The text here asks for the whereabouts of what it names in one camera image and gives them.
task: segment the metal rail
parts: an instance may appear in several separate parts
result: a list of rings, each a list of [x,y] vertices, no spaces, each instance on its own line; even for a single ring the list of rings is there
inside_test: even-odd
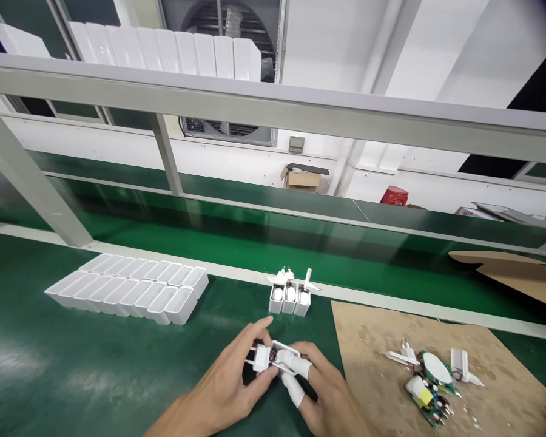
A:
[[[546,162],[546,113],[1,53],[0,93]]]

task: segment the cardboard sheet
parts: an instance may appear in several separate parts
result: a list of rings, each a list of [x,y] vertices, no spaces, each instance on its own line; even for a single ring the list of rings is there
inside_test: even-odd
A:
[[[506,260],[520,261],[532,264],[546,264],[534,258],[528,258],[522,255],[511,254],[507,252],[492,252],[492,251],[453,251],[449,252],[449,256],[456,261],[465,264],[482,264],[487,260]]]
[[[385,436],[546,436],[546,388],[484,327],[450,325],[397,311],[332,302],[346,380]],[[457,382],[446,396],[455,415],[432,428],[403,386],[410,370],[385,357],[408,339],[415,351],[449,362],[467,350],[469,369],[487,387]]]
[[[477,271],[520,293],[546,303],[546,263],[532,258],[492,251],[449,252],[454,260],[482,264]]]

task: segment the red object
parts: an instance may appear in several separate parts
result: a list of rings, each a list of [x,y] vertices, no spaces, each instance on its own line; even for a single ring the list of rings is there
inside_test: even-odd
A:
[[[387,205],[405,206],[408,201],[408,191],[404,191],[402,188],[389,185],[382,196],[380,203],[386,203]]]

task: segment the cardboard box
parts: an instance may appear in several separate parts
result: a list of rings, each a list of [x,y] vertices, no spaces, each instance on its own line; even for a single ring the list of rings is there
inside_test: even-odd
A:
[[[320,186],[322,175],[329,176],[328,169],[289,163],[281,172],[281,180],[286,189],[315,192]]]
[[[477,271],[520,293],[546,303],[546,263],[504,252],[452,251],[449,256],[466,264],[479,265]]]

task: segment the hand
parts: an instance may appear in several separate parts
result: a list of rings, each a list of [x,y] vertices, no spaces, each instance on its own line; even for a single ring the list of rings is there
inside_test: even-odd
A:
[[[145,437],[202,437],[215,434],[249,415],[279,369],[269,367],[243,385],[244,359],[260,339],[272,346],[267,327],[273,317],[249,324],[212,364],[194,389],[180,396],[148,430]]]
[[[322,355],[317,346],[297,342],[291,347],[312,362],[308,381],[318,400],[314,402],[304,395],[298,407],[309,430],[317,437],[380,436],[350,392],[340,371]]]

